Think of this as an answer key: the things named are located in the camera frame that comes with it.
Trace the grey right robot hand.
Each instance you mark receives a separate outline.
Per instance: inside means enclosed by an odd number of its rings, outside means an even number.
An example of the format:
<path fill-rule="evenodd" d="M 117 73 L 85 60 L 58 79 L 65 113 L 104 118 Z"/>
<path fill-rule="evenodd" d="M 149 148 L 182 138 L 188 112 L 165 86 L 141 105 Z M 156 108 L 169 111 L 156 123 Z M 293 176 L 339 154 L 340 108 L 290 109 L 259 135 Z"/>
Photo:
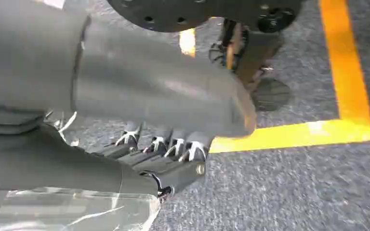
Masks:
<path fill-rule="evenodd" d="M 67 145 L 50 109 L 241 137 L 255 108 L 229 72 L 85 12 L 0 0 L 0 189 L 154 194 L 127 165 Z"/>

